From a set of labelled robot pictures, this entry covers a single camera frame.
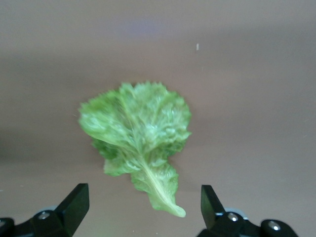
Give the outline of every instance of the metal screw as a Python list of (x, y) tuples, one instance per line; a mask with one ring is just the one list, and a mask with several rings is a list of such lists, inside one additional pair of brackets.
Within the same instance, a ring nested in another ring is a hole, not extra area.
[(274, 222), (274, 221), (269, 221), (268, 223), (269, 227), (275, 231), (279, 231), (281, 230), (281, 226), (277, 223), (277, 222)]
[(5, 221), (0, 220), (0, 227), (5, 225)]
[(45, 211), (43, 211), (42, 213), (41, 213), (41, 215), (39, 215), (39, 219), (40, 220), (45, 220), (47, 217), (49, 217), (50, 216), (50, 214), (48, 213), (48, 212), (45, 212)]
[(237, 220), (238, 220), (238, 217), (237, 217), (235, 214), (233, 214), (232, 212), (230, 212), (230, 213), (228, 214), (228, 218), (229, 218), (231, 221), (237, 221)]

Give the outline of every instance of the lettuce leaf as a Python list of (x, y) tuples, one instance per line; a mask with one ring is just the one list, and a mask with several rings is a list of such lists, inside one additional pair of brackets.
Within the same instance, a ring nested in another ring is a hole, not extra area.
[(123, 83), (81, 104), (79, 111), (82, 129), (105, 158), (105, 173), (130, 173), (154, 209), (185, 217), (175, 203), (178, 174), (168, 162), (190, 135), (191, 113), (184, 99), (161, 83)]

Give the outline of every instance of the green lettuce leaf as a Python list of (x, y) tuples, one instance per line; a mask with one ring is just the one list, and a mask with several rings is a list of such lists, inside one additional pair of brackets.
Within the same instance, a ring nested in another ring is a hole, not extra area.
[(178, 174), (168, 162), (190, 135), (191, 113), (184, 99), (161, 83), (123, 83), (81, 104), (79, 111), (82, 129), (105, 158), (105, 173), (130, 173), (154, 209), (185, 217), (175, 203)]

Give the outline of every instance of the gray surface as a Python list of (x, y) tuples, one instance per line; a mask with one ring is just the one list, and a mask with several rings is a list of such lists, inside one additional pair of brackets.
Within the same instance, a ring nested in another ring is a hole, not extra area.
[[(200, 186), (255, 223), (315, 235), (316, 1), (0, 2), (0, 216), (17, 223), (88, 182), (77, 237), (196, 236)], [(182, 219), (152, 210), (78, 126), (80, 102), (162, 81), (193, 113)]]

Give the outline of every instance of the screw head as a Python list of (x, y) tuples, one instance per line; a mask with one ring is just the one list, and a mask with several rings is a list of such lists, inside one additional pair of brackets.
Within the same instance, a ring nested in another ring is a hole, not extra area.
[(4, 226), (5, 225), (5, 221), (3, 220), (0, 220), (0, 227)]
[(235, 215), (235, 214), (233, 214), (232, 212), (230, 212), (229, 214), (228, 214), (228, 218), (231, 220), (231, 221), (237, 221), (238, 220), (238, 217)]
[(269, 221), (268, 226), (275, 231), (281, 230), (281, 226), (275, 221)]
[(40, 220), (45, 220), (47, 217), (49, 217), (50, 214), (46, 211), (43, 211), (40, 215), (39, 215), (39, 219)]

